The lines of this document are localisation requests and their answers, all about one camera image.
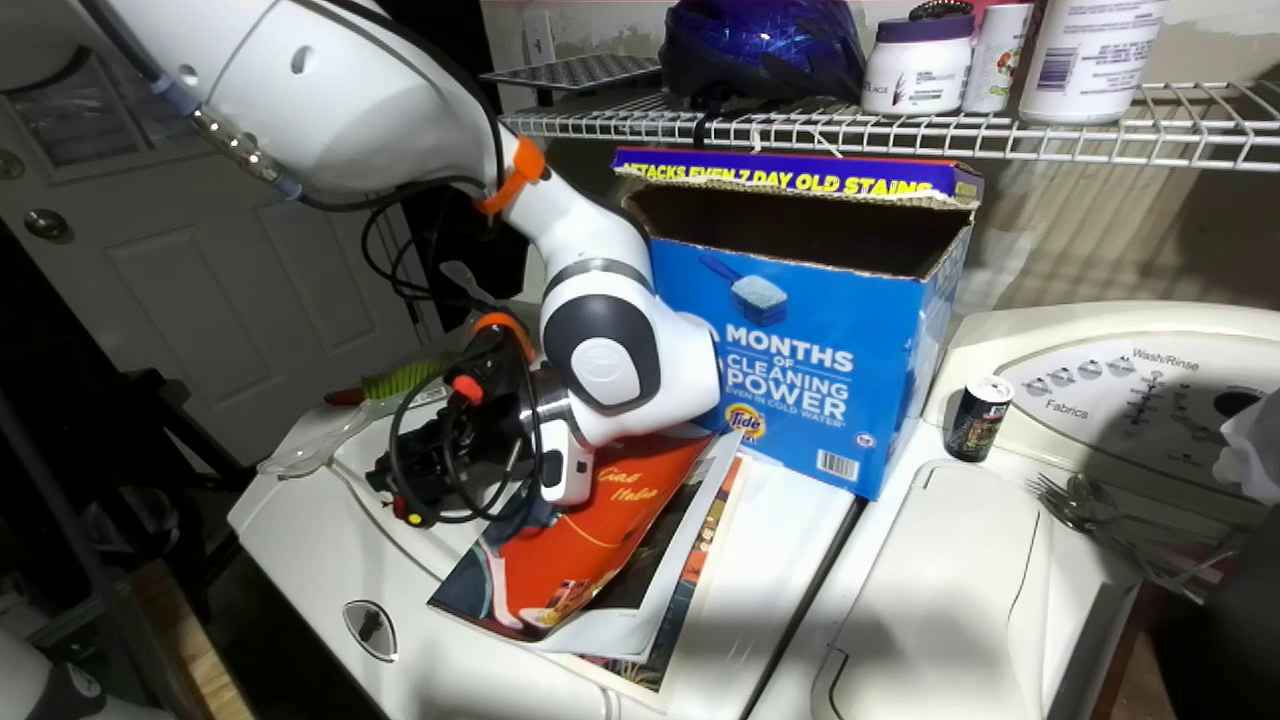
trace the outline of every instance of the cardboard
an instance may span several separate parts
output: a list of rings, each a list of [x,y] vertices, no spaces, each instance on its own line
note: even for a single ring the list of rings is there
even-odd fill
[[[723,402],[702,423],[876,501],[953,334],[974,176],[697,148],[618,148],[615,176],[654,292],[716,327]]]

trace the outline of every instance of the wire shelf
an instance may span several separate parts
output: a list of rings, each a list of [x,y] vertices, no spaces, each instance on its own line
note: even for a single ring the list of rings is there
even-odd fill
[[[545,141],[606,144],[1280,171],[1280,86],[1273,82],[1144,86],[1129,116],[1107,129],[1050,129],[1010,116],[869,116],[854,106],[698,116],[661,108],[661,95],[513,111],[503,126]]]

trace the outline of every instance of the white robotic arm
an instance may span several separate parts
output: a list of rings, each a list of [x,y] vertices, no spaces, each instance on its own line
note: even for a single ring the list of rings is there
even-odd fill
[[[564,395],[539,403],[552,503],[590,494],[590,449],[719,402],[712,334],[653,298],[644,238],[503,134],[419,44],[351,0],[80,0],[229,151],[282,194],[388,194],[447,179],[546,266],[539,353]]]

